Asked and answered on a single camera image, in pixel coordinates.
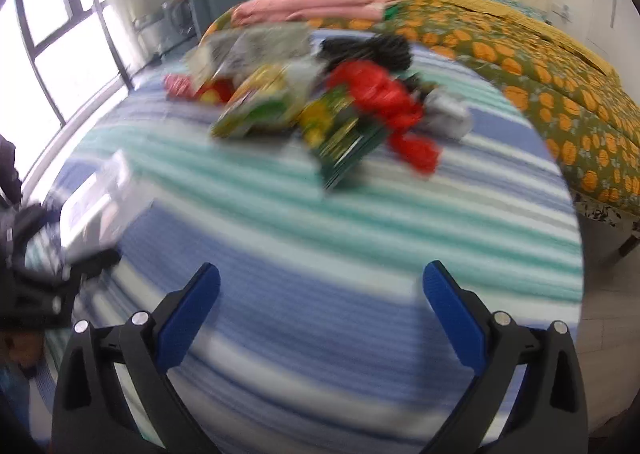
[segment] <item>snack package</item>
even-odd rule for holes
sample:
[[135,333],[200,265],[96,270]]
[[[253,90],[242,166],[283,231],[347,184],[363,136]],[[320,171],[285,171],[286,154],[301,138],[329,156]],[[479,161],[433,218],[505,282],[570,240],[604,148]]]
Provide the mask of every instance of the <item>snack package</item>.
[[308,104],[298,122],[302,136],[320,161],[325,189],[344,175],[389,136],[385,125],[361,113],[346,88],[330,89]]
[[261,65],[311,54],[306,23],[261,24],[213,32],[185,56],[194,88],[207,80],[229,78],[236,85]]
[[278,131],[291,127],[323,66],[312,57],[262,65],[236,90],[227,110],[211,128],[212,135],[242,137],[251,129]]
[[168,73],[164,77],[164,90],[167,98],[206,102],[207,104],[226,104],[234,94],[235,88],[229,79],[206,81],[200,89],[193,91],[191,78],[182,73]]

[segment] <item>green packaging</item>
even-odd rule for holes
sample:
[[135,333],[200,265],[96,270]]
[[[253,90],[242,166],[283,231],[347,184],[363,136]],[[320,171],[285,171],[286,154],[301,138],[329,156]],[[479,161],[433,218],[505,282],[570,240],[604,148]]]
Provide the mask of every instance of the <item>green packaging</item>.
[[344,87],[333,88],[309,103],[298,122],[303,139],[318,157],[325,189],[335,187],[389,135],[384,124],[358,111]]

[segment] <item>striped bedsheet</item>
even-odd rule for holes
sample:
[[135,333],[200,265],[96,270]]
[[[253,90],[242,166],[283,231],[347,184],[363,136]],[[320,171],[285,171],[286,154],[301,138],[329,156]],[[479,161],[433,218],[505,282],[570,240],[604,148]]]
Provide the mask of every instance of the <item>striped bedsheet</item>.
[[[316,43],[337,33],[318,30]],[[546,146],[475,72],[421,46],[414,56],[414,70],[465,95],[474,118],[460,144],[439,142],[429,178],[383,145],[324,193],[297,136],[212,141],[219,111],[166,101],[158,76],[85,136],[55,181],[50,196],[63,201],[122,149],[153,199],[122,238],[121,264],[79,295],[75,319],[121,323],[202,262],[220,269],[220,299],[170,378],[227,454],[419,452],[472,378],[422,294],[433,259],[490,310],[539,327],[562,319],[575,335],[580,234]],[[33,259],[55,242],[36,241]],[[39,439],[68,333],[47,335],[31,383]],[[142,434],[157,439],[121,374]]]

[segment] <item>pink cloth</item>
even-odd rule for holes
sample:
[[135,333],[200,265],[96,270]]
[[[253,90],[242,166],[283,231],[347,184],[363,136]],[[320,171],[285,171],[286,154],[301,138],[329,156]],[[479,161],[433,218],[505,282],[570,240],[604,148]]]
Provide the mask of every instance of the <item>pink cloth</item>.
[[296,12],[260,12],[236,21],[236,25],[255,25],[258,23],[278,23],[282,21],[308,20],[312,18],[349,18],[369,21],[382,21],[385,17],[384,3],[371,3],[356,7],[314,7]]
[[334,17],[381,21],[398,0],[249,0],[232,15],[235,25]]

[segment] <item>white tile floor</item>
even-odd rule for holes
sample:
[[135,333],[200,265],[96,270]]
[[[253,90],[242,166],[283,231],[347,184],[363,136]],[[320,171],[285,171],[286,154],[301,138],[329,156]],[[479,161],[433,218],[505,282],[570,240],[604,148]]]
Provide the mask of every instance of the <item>white tile floor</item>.
[[626,257],[628,237],[580,218],[585,294],[577,352],[590,430],[625,410],[640,389],[640,247]]

